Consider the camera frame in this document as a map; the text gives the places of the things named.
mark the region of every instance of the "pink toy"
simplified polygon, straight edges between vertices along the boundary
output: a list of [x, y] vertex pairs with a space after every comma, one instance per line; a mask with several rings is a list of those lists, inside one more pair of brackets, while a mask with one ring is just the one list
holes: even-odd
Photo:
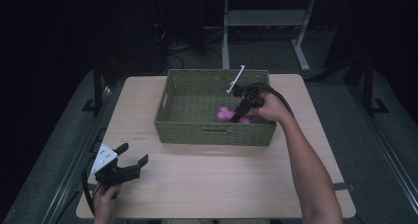
[[[227, 107], [221, 107], [218, 111], [217, 118], [219, 121], [229, 121], [234, 116], [234, 112], [231, 112], [228, 110]], [[252, 122], [252, 116], [251, 115], [245, 115], [238, 123], [251, 123]]]

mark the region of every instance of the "wicker basket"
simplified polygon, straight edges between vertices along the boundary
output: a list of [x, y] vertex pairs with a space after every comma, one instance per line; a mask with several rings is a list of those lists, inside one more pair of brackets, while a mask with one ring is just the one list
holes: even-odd
[[[268, 146], [276, 123], [218, 121], [220, 107], [233, 111], [241, 99], [227, 94], [239, 70], [170, 70], [154, 120], [162, 143]], [[265, 70], [245, 70], [238, 84], [269, 83]]]

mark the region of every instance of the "wooden table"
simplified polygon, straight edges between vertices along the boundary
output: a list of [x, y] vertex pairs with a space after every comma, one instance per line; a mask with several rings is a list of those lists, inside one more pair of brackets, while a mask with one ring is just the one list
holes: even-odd
[[[154, 116], [166, 77], [126, 80], [109, 123], [104, 144], [129, 143], [119, 167], [149, 154], [141, 178], [123, 185], [115, 215], [121, 218], [300, 218], [282, 128], [278, 125], [268, 147], [162, 144]], [[270, 84], [292, 107], [307, 139], [335, 184], [344, 183], [299, 75], [270, 75]], [[347, 189], [336, 192], [344, 217], [355, 215]], [[92, 218], [85, 198], [77, 208]]]

